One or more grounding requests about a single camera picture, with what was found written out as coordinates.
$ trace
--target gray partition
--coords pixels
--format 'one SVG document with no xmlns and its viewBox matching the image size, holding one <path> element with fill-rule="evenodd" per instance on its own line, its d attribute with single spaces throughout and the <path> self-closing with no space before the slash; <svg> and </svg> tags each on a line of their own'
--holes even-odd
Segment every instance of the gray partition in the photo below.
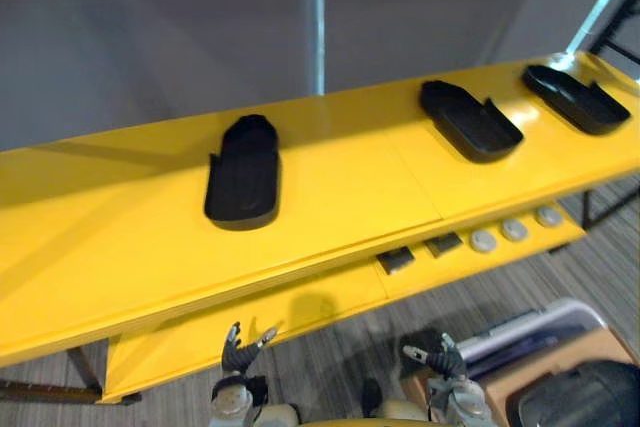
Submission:
<svg viewBox="0 0 640 427">
<path fill-rule="evenodd" d="M 304 0 L 0 0 L 0 149 L 308 95 Z"/>
<path fill-rule="evenodd" d="M 327 91 L 469 67 L 522 0 L 327 0 Z"/>
</svg>

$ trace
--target yellow table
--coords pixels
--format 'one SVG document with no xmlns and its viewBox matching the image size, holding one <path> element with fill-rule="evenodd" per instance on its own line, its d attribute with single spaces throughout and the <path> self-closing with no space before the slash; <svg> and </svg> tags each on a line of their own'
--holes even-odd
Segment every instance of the yellow table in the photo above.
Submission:
<svg viewBox="0 0 640 427">
<path fill-rule="evenodd" d="M 636 83 L 600 59 L 576 58 L 569 71 L 597 80 L 633 115 L 594 137 L 526 90 L 519 75 L 529 62 L 432 76 L 480 99 L 490 95 L 522 130 L 524 142 L 491 164 L 465 160 L 434 128 L 416 100 L 424 78 L 0 153 L 0 366 L 111 336 L 117 360 L 121 334 L 139 337 L 203 309 L 249 305 L 244 299 L 276 286 L 313 286 L 313 276 L 336 267 L 355 275 L 350 285 L 363 285 L 371 300 L 343 305 L 350 293 L 335 288 L 333 318 L 341 318 L 411 290 L 391 295 L 378 290 L 379 280 L 357 280 L 354 267 L 371 267 L 374 254 L 524 215 L 638 169 Z M 266 115 L 280 136 L 280 212 L 262 229 L 229 232 L 202 213 L 208 153 L 249 113 Z M 557 244 L 580 232 L 554 235 Z M 548 244 L 542 239 L 518 255 Z M 511 258 L 491 257 L 483 268 Z M 448 272 L 446 281 L 470 274 L 457 264 Z"/>
</svg>

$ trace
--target yellow panel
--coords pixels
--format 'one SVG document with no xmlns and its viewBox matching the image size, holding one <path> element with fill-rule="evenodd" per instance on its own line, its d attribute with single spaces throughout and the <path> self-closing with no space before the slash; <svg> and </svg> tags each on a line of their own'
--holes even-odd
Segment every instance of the yellow panel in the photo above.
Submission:
<svg viewBox="0 0 640 427">
<path fill-rule="evenodd" d="M 580 59 L 634 114 L 611 135 L 578 134 L 535 98 L 518 100 L 529 95 L 516 82 L 526 62 L 443 76 L 491 93 L 525 131 L 512 156 L 485 166 L 456 157 L 429 126 L 420 79 L 0 153 L 0 366 L 637 169 L 637 86 Z M 281 137 L 281 211 L 265 228 L 223 231 L 202 214 L 207 154 L 256 112 Z"/>
<path fill-rule="evenodd" d="M 437 219 L 379 132 L 376 109 L 353 99 L 303 99 L 0 154 L 0 365 Z M 208 152 L 252 112 L 281 137 L 280 212 L 267 227 L 229 232 L 202 212 Z"/>
<path fill-rule="evenodd" d="M 579 180 L 604 180 L 640 166 L 637 85 L 614 76 L 597 59 L 580 56 L 571 64 L 572 75 L 599 81 L 633 115 L 613 133 L 592 136 L 578 131 L 527 90 L 519 79 L 524 65 L 499 64 L 437 76 L 464 87 L 479 100 L 490 96 L 523 132 L 524 141 L 497 162 L 467 161 L 416 102 L 397 102 L 398 109 L 405 110 L 405 119 L 412 121 L 396 123 L 387 135 L 444 218 L 509 199 L 535 198 L 548 188 L 557 196 Z M 412 91 L 420 83 L 416 81 Z"/>
<path fill-rule="evenodd" d="M 527 225 L 530 234 L 530 238 L 522 242 L 513 243 L 501 238 L 496 223 L 483 226 L 499 239 L 499 247 L 492 254 L 472 251 L 468 246 L 468 233 L 464 232 L 461 236 L 465 245 L 437 260 L 423 244 L 414 245 L 412 251 L 416 260 L 390 276 L 377 260 L 364 261 L 265 294 L 180 317 L 159 327 L 113 337 L 109 342 L 103 401 L 117 401 L 129 393 L 217 364 L 222 354 L 222 339 L 236 320 L 245 326 L 245 342 L 254 340 L 274 324 L 280 325 L 277 341 L 282 342 L 395 299 L 584 235 L 560 206 L 554 207 L 563 212 L 565 218 L 556 228 L 540 226 L 531 213 L 517 216 Z"/>
<path fill-rule="evenodd" d="M 411 247 L 415 261 L 404 269 L 387 275 L 378 264 L 376 271 L 390 298 L 406 297 L 548 250 L 585 235 L 562 207 L 557 204 L 553 204 L 553 207 L 562 212 L 564 217 L 564 222 L 557 227 L 543 227 L 535 220 L 532 212 L 509 217 L 520 220 L 529 231 L 528 238 L 520 242 L 511 242 L 503 237 L 499 222 L 480 226 L 491 232 L 497 240 L 498 246 L 491 253 L 482 254 L 471 248 L 469 235 L 471 230 L 476 229 L 474 228 L 458 232 L 464 244 L 437 259 L 423 243 L 420 243 Z"/>
<path fill-rule="evenodd" d="M 364 262 L 122 334 L 109 343 L 103 400 L 218 363 L 224 337 L 236 321 L 242 324 L 243 342 L 254 341 L 272 325 L 279 327 L 277 341 L 283 341 L 383 299 L 373 265 Z"/>
</svg>

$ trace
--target round button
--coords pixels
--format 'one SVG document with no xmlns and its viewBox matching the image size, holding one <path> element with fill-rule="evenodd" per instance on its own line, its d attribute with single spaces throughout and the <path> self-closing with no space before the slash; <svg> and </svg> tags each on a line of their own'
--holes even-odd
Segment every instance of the round button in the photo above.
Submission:
<svg viewBox="0 0 640 427">
<path fill-rule="evenodd" d="M 503 220 L 500 230 L 502 231 L 502 235 L 512 242 L 520 242 L 529 236 L 527 227 L 516 219 Z"/>
<path fill-rule="evenodd" d="M 497 245 L 496 238 L 486 230 L 476 230 L 471 233 L 471 248 L 476 252 L 488 254 L 495 250 Z"/>
<path fill-rule="evenodd" d="M 551 207 L 538 207 L 536 209 L 536 220 L 545 227 L 556 227 L 563 221 L 562 214 Z"/>
</svg>

